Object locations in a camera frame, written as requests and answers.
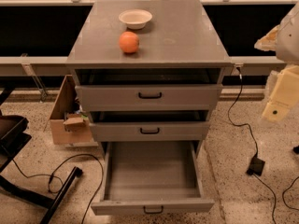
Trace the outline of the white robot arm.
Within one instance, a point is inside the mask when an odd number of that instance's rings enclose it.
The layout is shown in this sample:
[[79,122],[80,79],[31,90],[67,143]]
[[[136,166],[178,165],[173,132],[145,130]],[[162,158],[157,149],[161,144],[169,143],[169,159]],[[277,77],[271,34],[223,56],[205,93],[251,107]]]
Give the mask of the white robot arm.
[[280,24],[260,38],[254,48],[274,51],[287,66],[277,74],[262,117],[272,122],[283,120],[299,102],[299,2]]

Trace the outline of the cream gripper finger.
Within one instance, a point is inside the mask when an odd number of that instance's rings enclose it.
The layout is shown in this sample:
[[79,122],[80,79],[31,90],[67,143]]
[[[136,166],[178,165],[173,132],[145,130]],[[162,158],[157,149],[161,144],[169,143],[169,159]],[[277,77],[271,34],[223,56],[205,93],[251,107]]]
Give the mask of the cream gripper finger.
[[299,66],[287,65],[272,80],[262,117],[271,122],[279,122],[299,103]]

